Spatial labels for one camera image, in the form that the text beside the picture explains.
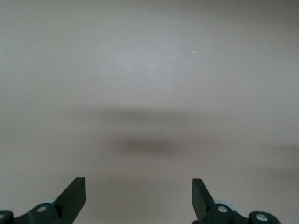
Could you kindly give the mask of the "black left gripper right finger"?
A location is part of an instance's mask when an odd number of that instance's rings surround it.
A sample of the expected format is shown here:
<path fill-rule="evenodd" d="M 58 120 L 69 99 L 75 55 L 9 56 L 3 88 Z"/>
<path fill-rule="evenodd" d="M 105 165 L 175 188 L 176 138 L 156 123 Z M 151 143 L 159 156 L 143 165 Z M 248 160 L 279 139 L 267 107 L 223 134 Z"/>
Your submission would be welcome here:
<path fill-rule="evenodd" d="M 247 217 L 240 215 L 234 206 L 214 200 L 200 178 L 192 180 L 192 206 L 195 224 L 279 224 L 275 216 L 263 211 L 253 211 Z"/>

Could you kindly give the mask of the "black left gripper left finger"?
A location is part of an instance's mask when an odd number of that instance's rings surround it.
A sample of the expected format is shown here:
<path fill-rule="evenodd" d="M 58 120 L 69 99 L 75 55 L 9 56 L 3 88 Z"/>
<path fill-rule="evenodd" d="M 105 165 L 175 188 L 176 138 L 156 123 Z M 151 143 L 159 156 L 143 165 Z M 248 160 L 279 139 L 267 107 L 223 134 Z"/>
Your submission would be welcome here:
<path fill-rule="evenodd" d="M 72 224 L 86 203 L 84 177 L 75 178 L 51 203 L 42 203 L 15 217 L 10 210 L 0 212 L 2 224 Z"/>

